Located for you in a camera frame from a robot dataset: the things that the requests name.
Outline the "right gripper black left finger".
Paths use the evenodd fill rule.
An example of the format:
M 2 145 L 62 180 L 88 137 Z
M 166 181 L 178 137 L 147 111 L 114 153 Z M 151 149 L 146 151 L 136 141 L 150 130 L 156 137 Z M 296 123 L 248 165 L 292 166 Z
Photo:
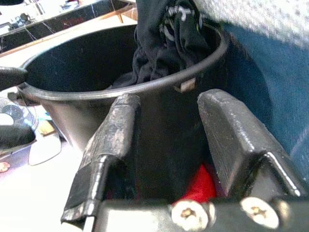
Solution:
M 96 218 L 104 200 L 135 199 L 136 155 L 140 134 L 140 98 L 115 99 L 89 139 L 74 176 L 60 221 L 83 228 Z

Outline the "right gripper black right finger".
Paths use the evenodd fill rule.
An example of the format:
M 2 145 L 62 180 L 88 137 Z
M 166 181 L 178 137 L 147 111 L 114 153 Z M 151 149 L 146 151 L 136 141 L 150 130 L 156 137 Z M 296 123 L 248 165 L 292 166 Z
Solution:
M 221 89 L 197 99 L 214 167 L 227 197 L 309 194 L 287 152 L 240 100 Z

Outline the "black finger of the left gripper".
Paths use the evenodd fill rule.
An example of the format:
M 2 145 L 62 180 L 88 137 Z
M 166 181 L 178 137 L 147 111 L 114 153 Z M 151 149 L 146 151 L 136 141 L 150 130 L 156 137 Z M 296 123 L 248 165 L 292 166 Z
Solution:
M 27 70 L 15 67 L 0 68 L 0 90 L 15 87 L 25 82 L 28 75 Z
M 1 125 L 0 126 L 0 154 L 6 155 L 20 150 L 36 139 L 31 126 Z

